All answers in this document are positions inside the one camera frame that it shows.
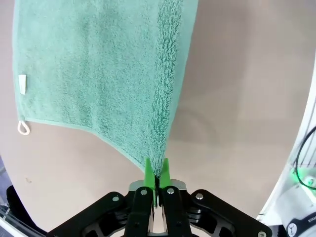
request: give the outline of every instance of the white tag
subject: white tag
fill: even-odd
[[[26,91],[26,75],[19,75],[20,93],[25,95]]]

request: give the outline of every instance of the towel hanging loop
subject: towel hanging loop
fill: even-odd
[[[18,132],[24,136],[27,136],[30,134],[31,130],[28,127],[28,125],[24,121],[19,121],[18,123]]]

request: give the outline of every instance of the white machine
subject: white machine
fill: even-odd
[[[304,183],[316,187],[316,177],[307,176]],[[276,209],[289,237],[316,237],[316,191],[301,184],[284,192]]]

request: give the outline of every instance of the green towel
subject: green towel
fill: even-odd
[[[19,120],[92,132],[159,175],[198,0],[17,0]],[[19,89],[26,75],[26,93]]]

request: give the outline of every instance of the terry cloth towel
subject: terry cloth towel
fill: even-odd
[[[198,0],[17,0],[20,122],[92,132],[162,166]]]

